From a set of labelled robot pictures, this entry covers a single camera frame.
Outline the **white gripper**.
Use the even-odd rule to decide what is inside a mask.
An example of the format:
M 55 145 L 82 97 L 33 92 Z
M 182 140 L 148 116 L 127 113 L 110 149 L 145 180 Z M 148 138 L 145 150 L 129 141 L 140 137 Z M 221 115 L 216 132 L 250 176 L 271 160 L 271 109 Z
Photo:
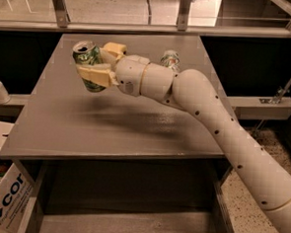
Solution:
M 102 48 L 100 55 L 102 64 L 76 66 L 80 76 L 99 86 L 118 86 L 123 94 L 139 96 L 142 75 L 150 60 L 139 55 L 125 56 L 123 50 L 113 52 Z

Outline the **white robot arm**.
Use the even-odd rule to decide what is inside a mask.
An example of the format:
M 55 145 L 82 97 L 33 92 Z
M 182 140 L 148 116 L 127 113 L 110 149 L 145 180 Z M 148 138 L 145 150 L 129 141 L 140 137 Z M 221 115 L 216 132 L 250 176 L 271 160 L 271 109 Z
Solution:
M 223 154 L 279 233 L 291 233 L 291 175 L 245 131 L 224 108 L 203 73 L 180 71 L 178 54 L 164 52 L 156 65 L 126 48 L 99 48 L 89 41 L 73 49 L 77 71 L 90 92 L 116 86 L 184 110 L 210 131 Z

